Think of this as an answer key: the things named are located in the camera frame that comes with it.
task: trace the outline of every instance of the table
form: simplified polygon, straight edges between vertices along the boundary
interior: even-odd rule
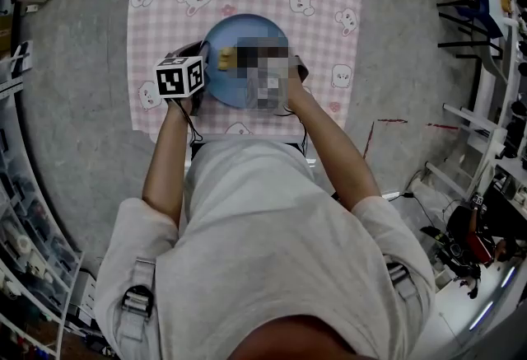
[[[221,19],[255,13],[278,24],[310,75],[305,87],[343,127],[352,91],[361,0],[130,0],[128,93],[133,129],[158,133],[166,104],[156,92],[153,66],[159,58],[200,41]],[[196,129],[207,136],[296,137],[295,116],[238,110],[205,96]]]

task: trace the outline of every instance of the white t-shirt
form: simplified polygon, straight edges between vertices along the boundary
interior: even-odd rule
[[[209,143],[185,183],[188,226],[138,199],[119,209],[100,267],[96,319],[122,359],[227,359],[259,326],[315,316],[359,354],[406,358],[435,295],[430,263],[381,197],[350,213],[281,143]],[[120,303],[137,257],[156,260],[156,308],[141,343],[124,341]],[[405,299],[386,259],[417,291]]]

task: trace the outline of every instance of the blue plate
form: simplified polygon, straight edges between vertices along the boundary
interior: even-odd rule
[[[284,38],[282,30],[265,17],[255,14],[239,14],[217,23],[205,37],[210,44],[208,50],[208,91],[224,104],[237,108],[246,107],[247,77],[230,77],[229,72],[217,69],[218,52],[224,47],[236,47],[243,38]]]

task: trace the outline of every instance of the floor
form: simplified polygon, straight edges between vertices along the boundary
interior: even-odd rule
[[[366,160],[383,192],[403,189],[425,160],[449,151],[456,133],[427,124],[453,124],[441,104],[469,99],[474,64],[436,47],[451,34],[437,1],[363,0],[346,131],[360,151],[371,135]],[[118,206],[140,195],[154,149],[130,123],[127,11],[128,0],[49,0],[22,20],[23,37],[35,42],[22,96],[30,145],[60,221],[95,274]],[[322,171],[317,180],[328,186]],[[426,221],[415,209],[403,215],[415,230]]]

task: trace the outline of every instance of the pink checkered tablecloth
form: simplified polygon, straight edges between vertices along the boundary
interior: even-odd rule
[[[202,40],[221,19],[254,13],[275,22],[310,71],[304,85],[341,126],[347,118],[361,0],[130,0],[128,91],[133,129],[155,134],[166,114],[153,67],[170,51]],[[258,116],[206,96],[195,119],[201,133],[303,134],[294,116]]]

